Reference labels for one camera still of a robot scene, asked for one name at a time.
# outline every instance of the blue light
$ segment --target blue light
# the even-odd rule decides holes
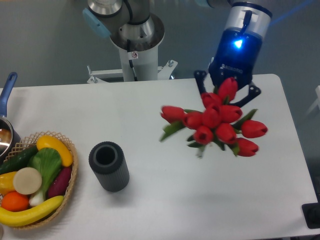
[[[238,48],[238,49],[240,49],[241,48],[241,46],[242,46],[242,40],[238,40],[238,41],[235,41],[233,44]]]

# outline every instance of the black cylinder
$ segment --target black cylinder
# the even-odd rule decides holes
[[[97,144],[89,154],[89,164],[105,190],[118,192],[127,186],[130,176],[125,155],[116,143]]]

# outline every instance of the woven basket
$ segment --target woven basket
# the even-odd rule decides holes
[[[75,181],[76,181],[77,172],[78,172],[77,150],[75,148],[75,145],[71,142],[71,140],[69,138],[67,138],[66,136],[62,135],[61,133],[46,131],[46,132],[36,132],[35,134],[31,134],[30,136],[25,137],[20,142],[15,144],[15,147],[12,148],[11,152],[5,158],[5,161],[10,161],[10,158],[12,158],[12,156],[15,156],[17,153],[19,153],[20,151],[24,150],[25,148],[27,148],[29,146],[35,145],[37,140],[38,140],[38,138],[43,136],[43,135],[49,135],[49,136],[56,137],[61,142],[63,142],[64,145],[66,145],[67,148],[71,151],[72,156],[73,156],[73,164],[72,164],[72,173],[71,173],[71,178],[70,178],[70,181],[69,181],[69,186],[66,189],[63,202],[62,202],[61,206],[58,209],[56,209],[54,212],[52,212],[48,216],[40,219],[39,221],[36,221],[36,222],[34,222],[32,224],[28,224],[28,225],[25,225],[25,226],[14,227],[15,229],[30,230],[30,229],[35,229],[35,228],[41,227],[41,226],[49,223],[66,206],[66,204],[67,204],[67,202],[68,202],[68,200],[69,200],[69,198],[71,196],[71,193],[72,193]]]

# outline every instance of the red tulip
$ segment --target red tulip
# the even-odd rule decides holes
[[[189,112],[184,116],[182,122],[189,129],[197,129],[202,125],[202,113],[198,111]]]
[[[218,89],[218,95],[222,100],[229,96],[229,101],[233,100],[238,91],[238,83],[234,77],[229,77],[223,81]]]
[[[229,123],[221,123],[215,130],[218,139],[225,144],[234,144],[237,134]]]
[[[221,123],[220,106],[212,103],[202,115],[202,123],[210,129],[216,128]]]
[[[181,107],[177,106],[163,106],[161,110],[161,117],[167,120],[170,124],[175,121],[182,121],[186,115],[185,111]]]
[[[214,139],[214,134],[206,126],[200,126],[193,134],[193,139],[203,145],[207,145]]]
[[[227,124],[237,121],[242,115],[241,108],[238,106],[232,106],[232,105],[222,105],[220,112],[221,112],[221,121]]]
[[[244,137],[253,139],[265,135],[268,128],[262,122],[247,120],[242,124],[241,131]]]
[[[205,108],[211,104],[222,105],[222,99],[215,93],[204,92],[201,94],[202,102]]]
[[[236,139],[236,141],[240,148],[240,151],[238,152],[239,156],[251,157],[256,155],[256,152],[259,150],[259,146],[248,139],[239,137]]]

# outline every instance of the purple eggplant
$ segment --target purple eggplant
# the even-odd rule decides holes
[[[53,198],[55,196],[64,196],[69,186],[69,181],[71,178],[72,168],[64,167],[59,175],[55,178],[53,183],[48,189],[47,198]]]

